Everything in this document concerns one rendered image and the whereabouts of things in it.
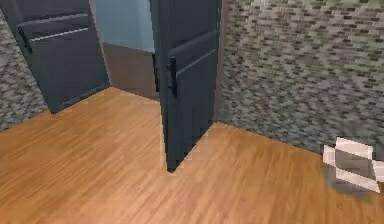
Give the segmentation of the dark grey room door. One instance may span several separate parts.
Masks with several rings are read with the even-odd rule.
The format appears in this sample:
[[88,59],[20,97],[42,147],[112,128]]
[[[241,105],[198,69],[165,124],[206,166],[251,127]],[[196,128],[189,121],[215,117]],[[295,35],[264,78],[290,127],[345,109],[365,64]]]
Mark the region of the dark grey room door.
[[51,113],[110,86],[89,0],[0,0],[0,10]]
[[[175,171],[213,123],[221,0],[150,0],[166,167]],[[168,88],[177,62],[177,97]]]

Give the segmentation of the open white cardboard box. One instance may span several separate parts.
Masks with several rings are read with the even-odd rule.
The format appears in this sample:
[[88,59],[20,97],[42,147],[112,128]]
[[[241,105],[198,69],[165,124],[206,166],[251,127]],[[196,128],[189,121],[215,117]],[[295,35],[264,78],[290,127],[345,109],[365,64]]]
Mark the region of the open white cardboard box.
[[334,146],[324,145],[322,163],[326,183],[350,194],[380,193],[384,160],[376,160],[374,153],[373,146],[342,137],[336,138]]

